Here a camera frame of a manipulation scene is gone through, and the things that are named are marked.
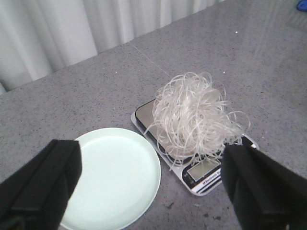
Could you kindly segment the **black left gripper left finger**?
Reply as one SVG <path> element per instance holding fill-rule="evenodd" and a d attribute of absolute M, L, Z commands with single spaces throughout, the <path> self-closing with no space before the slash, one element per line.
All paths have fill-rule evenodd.
<path fill-rule="evenodd" d="M 52 140 L 0 184 L 2 230 L 56 230 L 82 172 L 75 140 Z"/>

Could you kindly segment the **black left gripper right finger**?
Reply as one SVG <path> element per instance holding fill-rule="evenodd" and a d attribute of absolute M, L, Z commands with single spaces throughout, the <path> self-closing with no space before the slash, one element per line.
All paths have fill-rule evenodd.
<path fill-rule="evenodd" d="M 256 148 L 227 145 L 222 181 L 242 229 L 307 228 L 307 180 Z"/>

